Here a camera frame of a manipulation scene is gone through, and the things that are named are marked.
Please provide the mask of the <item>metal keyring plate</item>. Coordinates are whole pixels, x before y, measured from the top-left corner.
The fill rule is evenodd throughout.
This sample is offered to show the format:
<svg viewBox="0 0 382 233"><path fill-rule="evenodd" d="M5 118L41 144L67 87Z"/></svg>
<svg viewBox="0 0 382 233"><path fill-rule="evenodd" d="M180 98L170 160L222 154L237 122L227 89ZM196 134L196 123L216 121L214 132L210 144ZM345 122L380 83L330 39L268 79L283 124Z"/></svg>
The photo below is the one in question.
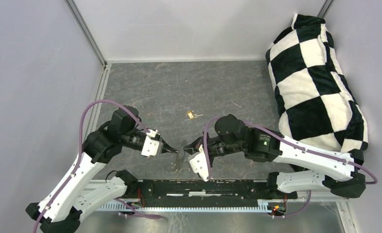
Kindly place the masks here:
<svg viewBox="0 0 382 233"><path fill-rule="evenodd" d="M177 153L175 155L174 161L172 163L172 169L174 172L179 172L179 170L182 168L186 152L184 151L184 147L186 146L186 140L183 140L181 145L179 146Z"/></svg>

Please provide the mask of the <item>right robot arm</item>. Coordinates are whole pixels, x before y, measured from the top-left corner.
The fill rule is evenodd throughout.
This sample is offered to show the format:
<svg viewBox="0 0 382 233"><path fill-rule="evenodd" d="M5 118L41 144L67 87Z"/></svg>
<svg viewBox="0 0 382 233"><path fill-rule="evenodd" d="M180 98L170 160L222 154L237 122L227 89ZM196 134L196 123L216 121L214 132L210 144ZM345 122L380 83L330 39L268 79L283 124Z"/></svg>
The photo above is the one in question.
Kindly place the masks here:
<svg viewBox="0 0 382 233"><path fill-rule="evenodd" d="M204 133L184 147L191 170L204 181L212 178L215 158L241 152L255 162L295 167L291 173L268 175L265 191L271 198L296 191L322 190L354 199L365 191L365 175L360 173L364 156L360 150L338 152L309 146L279 132L246 124L233 115L218 118L214 130L216 137Z"/></svg>

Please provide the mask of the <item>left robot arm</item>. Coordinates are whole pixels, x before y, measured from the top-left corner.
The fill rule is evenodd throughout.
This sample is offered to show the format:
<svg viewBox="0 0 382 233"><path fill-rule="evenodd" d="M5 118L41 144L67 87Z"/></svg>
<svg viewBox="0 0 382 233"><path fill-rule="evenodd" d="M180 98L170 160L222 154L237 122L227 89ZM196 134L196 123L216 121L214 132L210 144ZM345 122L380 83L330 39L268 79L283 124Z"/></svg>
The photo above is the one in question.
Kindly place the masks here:
<svg viewBox="0 0 382 233"><path fill-rule="evenodd" d="M91 132L80 146L79 154L57 186L40 202L30 203L26 213L44 233L74 233L81 222L109 201L137 193L133 176L116 175L88 194L81 192L92 178L124 147L145 157L175 153L157 130L138 129L137 109L124 106L113 112L111 120Z"/></svg>

